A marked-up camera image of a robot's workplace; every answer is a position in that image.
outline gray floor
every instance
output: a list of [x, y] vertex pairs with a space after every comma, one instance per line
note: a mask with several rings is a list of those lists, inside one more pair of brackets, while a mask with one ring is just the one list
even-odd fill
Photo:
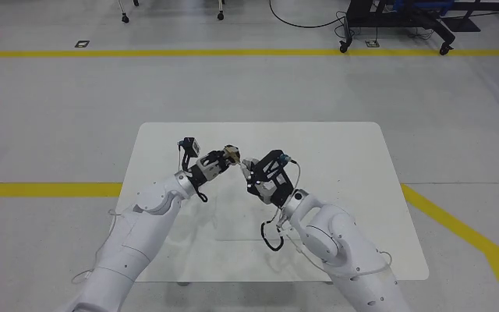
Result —
[[[323, 23], [343, 0], [275, 1], [296, 23]], [[0, 50], [337, 48], [331, 28], [279, 23], [264, 0], [4, 1]], [[497, 16], [456, 48], [499, 48]], [[353, 48], [374, 32], [363, 30]], [[402, 30], [382, 48], [438, 48]], [[143, 122], [371, 121], [402, 183], [499, 243], [497, 57], [0, 58], [0, 180], [121, 182]], [[116, 199], [0, 198], [0, 310], [50, 311], [77, 292]], [[484, 255], [421, 211], [411, 215], [430, 267], [402, 282], [414, 311], [494, 311]], [[123, 311], [326, 311], [348, 304], [323, 283], [137, 283]]]

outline yellow stripe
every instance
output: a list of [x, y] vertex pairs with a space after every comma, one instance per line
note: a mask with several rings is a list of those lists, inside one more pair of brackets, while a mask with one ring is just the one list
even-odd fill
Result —
[[[0, 51], [0, 58], [146, 58], [187, 56], [327, 56], [343, 55], [338, 49], [220, 49], [220, 50], [77, 50]], [[351, 49], [351, 56], [439, 56], [428, 49]], [[499, 56], [499, 50], [453, 50], [447, 56]]]
[[[407, 202], [481, 250], [499, 280], [499, 246], [415, 190], [401, 186]], [[121, 183], [0, 183], [0, 197], [117, 197], [121, 188]]]
[[489, 261], [492, 271], [496, 279], [499, 281], [499, 246], [494, 244], [490, 239], [470, 228], [463, 222], [459, 221], [452, 214], [449, 214], [444, 209], [438, 207], [425, 197], [419, 195], [415, 190], [401, 184], [402, 192], [408, 203], [420, 209], [436, 222], [442, 224], [455, 235], [461, 237], [466, 242], [473, 245], [476, 249], [482, 251]]
[[121, 183], [0, 183], [0, 197], [118, 197]]

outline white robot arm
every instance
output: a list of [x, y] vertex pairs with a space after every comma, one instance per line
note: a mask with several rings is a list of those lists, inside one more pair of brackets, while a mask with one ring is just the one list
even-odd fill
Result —
[[136, 203], [118, 215], [111, 234], [101, 249], [99, 261], [83, 289], [60, 312], [118, 312], [139, 274], [156, 257], [179, 213], [182, 200], [198, 194], [199, 187], [239, 163], [239, 150], [232, 145], [212, 151], [187, 168], [197, 157], [193, 138], [179, 142], [186, 151], [182, 170], [137, 193]]
[[[281, 210], [278, 231], [285, 222], [296, 229], [303, 244], [322, 260], [324, 271], [356, 311], [409, 312], [390, 264], [360, 232], [355, 219], [340, 207], [293, 187], [284, 170], [289, 161], [296, 163], [282, 151], [274, 150], [261, 161], [250, 158], [242, 162], [248, 192]], [[320, 210], [310, 223], [303, 224], [304, 217], [315, 207]], [[262, 224], [262, 237], [277, 251], [284, 240], [281, 237], [277, 247], [269, 244], [264, 236], [268, 223]]]

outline table top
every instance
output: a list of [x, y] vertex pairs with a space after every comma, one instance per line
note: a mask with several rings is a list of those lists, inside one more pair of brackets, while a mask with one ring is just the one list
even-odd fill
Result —
[[[136, 192], [178, 171], [176, 143], [196, 137], [201, 154], [227, 144], [242, 158], [262, 158], [282, 149], [297, 160], [299, 188], [343, 207], [379, 250], [393, 256], [399, 280], [423, 280], [428, 267], [380, 127], [372, 122], [196, 122], [144, 123], [139, 130], [117, 212], [135, 202]], [[297, 171], [286, 167], [294, 182]], [[138, 282], [330, 281], [286, 241], [279, 252], [265, 246], [260, 223], [272, 217], [246, 192], [238, 167], [202, 186], [209, 201], [182, 203], [164, 246]], [[277, 239], [268, 227], [267, 237]], [[294, 232], [291, 238], [299, 243]], [[320, 261], [306, 252], [320, 264]]]

